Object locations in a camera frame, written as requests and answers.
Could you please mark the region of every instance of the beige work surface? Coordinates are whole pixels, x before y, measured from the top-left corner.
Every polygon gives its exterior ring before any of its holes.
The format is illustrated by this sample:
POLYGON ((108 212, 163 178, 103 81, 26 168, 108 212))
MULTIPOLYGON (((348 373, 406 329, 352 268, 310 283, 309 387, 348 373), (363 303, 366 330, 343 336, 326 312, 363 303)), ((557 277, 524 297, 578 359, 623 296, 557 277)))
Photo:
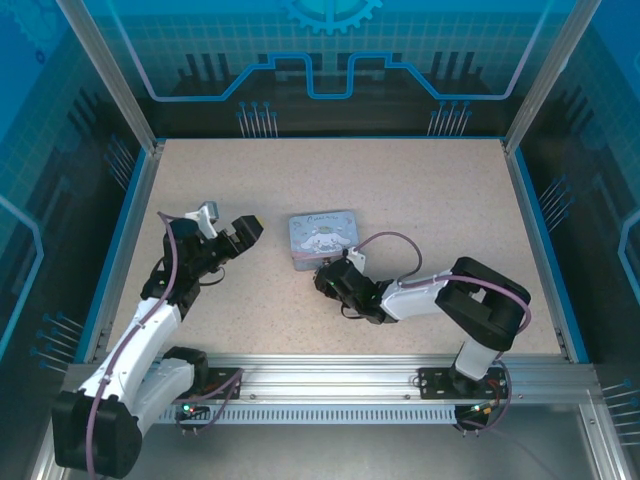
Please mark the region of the beige work surface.
MULTIPOLYGON (((139 292, 162 256, 158 210, 182 215, 215 200, 218 228, 258 215, 258 243, 204 288, 170 345, 209 353, 455 353, 466 334, 448 316, 376 326, 347 320, 340 304, 297 272, 288 219, 352 210, 360 238, 396 230, 424 254, 424 276, 470 256, 524 285, 533 321, 514 353, 559 353, 522 216, 498 140, 252 139, 169 140, 140 230, 109 342, 130 322, 139 292)), ((403 240, 383 237, 364 249, 366 274, 394 278, 416 265, 403 240)))

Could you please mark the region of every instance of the light blue tin box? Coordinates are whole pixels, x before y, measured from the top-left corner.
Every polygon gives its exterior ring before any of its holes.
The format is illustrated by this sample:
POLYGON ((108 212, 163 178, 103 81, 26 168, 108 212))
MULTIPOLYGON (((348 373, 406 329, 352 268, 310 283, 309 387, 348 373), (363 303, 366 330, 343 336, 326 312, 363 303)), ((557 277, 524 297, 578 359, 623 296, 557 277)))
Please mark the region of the light blue tin box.
POLYGON ((291 217, 289 234, 293 266, 300 271, 315 270, 359 242, 356 218, 348 211, 291 217))

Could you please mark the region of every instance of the blue background wall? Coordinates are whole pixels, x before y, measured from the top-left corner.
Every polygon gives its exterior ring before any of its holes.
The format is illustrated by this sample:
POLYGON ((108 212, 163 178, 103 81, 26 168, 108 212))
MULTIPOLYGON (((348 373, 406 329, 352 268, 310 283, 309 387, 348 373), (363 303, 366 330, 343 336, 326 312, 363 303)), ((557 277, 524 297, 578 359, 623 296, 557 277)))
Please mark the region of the blue background wall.
POLYGON ((557 212, 547 228, 605 386, 640 381, 638 19, 638 2, 603 0, 522 144, 543 212, 557 212))
POLYGON ((434 134, 439 101, 473 113, 454 134, 504 134, 574 2, 325 3, 88 5, 158 135, 239 137, 251 101, 288 136, 434 134))
POLYGON ((0 465, 23 478, 69 358, 38 332, 75 349, 43 316, 84 323, 140 147, 53 0, 0 0, 0 44, 0 409, 26 415, 0 465))

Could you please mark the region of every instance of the gear graphic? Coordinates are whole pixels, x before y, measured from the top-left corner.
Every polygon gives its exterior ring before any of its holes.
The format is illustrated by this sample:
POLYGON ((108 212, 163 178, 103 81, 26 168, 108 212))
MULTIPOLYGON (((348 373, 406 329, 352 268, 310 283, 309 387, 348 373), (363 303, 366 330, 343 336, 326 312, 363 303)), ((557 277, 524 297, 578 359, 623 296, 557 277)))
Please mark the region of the gear graphic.
POLYGON ((20 31, 39 49, 46 49, 58 31, 54 0, 0 0, 0 13, 13 15, 20 31))
POLYGON ((360 28, 360 20, 373 18, 373 9, 382 7, 382 0, 284 0, 289 20, 298 20, 301 28, 311 27, 313 33, 360 28))

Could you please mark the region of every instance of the robotic arm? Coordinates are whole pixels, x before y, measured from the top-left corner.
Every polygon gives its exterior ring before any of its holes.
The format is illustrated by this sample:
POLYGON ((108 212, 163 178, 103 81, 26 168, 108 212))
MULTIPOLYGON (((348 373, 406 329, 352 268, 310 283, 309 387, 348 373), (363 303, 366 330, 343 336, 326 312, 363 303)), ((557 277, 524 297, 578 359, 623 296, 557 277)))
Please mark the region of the robotic arm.
POLYGON ((200 279, 219 271, 228 260, 251 248, 263 230, 256 217, 244 216, 232 222, 235 232, 217 232, 214 228, 217 219, 216 204, 206 202, 198 211, 171 221, 176 258, 165 234, 164 256, 142 289, 142 301, 131 324, 78 391, 63 391, 55 401, 52 422, 58 465, 87 470, 85 438, 91 406, 118 350, 121 351, 106 387, 99 395, 93 429, 92 454, 94 469, 99 474, 114 478, 127 475, 140 453, 142 437, 167 405, 184 392, 199 393, 204 388, 208 375, 204 352, 174 347, 152 373, 149 367, 200 294, 200 279), (171 291, 166 292, 166 300, 142 324, 165 294, 174 262, 177 272, 171 291), (129 338, 134 329, 135 334, 129 338))
POLYGON ((469 334, 449 372, 451 384, 461 396, 472 395, 501 352, 511 348, 529 293, 468 257, 459 258, 449 271, 411 283, 373 282, 364 275, 365 260, 355 248, 345 250, 341 259, 318 270, 316 289, 376 325, 415 315, 449 315, 469 334), (481 290, 481 285, 496 288, 481 290))

